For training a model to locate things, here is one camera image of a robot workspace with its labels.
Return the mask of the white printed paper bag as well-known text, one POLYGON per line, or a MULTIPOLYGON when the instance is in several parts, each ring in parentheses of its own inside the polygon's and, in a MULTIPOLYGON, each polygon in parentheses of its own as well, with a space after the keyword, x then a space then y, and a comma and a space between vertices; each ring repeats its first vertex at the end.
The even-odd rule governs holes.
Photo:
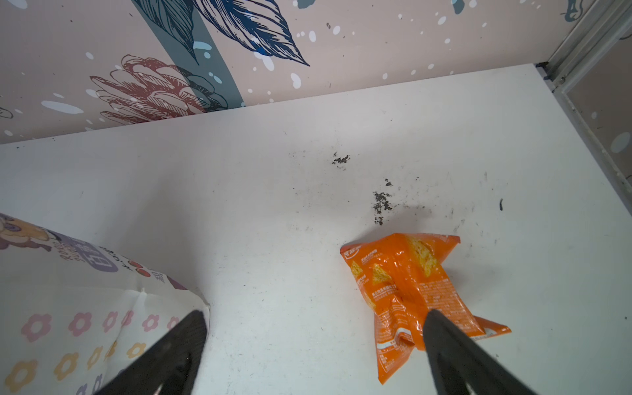
POLYGON ((94 394, 207 302, 104 247, 1 217, 1 391, 94 394))

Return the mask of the orange chips packet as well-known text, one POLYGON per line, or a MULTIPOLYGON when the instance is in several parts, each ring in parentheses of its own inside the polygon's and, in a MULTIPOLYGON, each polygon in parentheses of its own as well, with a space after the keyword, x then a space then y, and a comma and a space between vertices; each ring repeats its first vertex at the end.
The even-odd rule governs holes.
POLYGON ((386 383, 414 350, 426 350, 423 325, 433 309, 475 341, 510 333, 503 324, 473 315, 442 267, 459 243, 457 235, 395 233, 340 249, 375 315, 380 383, 386 383))

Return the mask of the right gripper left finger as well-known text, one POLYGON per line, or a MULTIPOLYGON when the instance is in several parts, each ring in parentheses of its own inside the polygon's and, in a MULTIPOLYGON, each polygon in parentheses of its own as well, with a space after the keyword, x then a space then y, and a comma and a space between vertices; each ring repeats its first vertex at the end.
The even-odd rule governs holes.
POLYGON ((206 340, 205 317, 195 310, 98 393, 191 394, 206 340))

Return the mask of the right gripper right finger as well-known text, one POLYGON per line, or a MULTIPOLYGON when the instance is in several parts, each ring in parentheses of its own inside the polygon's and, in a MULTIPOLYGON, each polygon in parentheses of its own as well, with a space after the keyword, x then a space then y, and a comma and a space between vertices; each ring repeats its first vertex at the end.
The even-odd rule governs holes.
POLYGON ((535 394, 440 311, 427 314, 423 337, 437 393, 535 394))

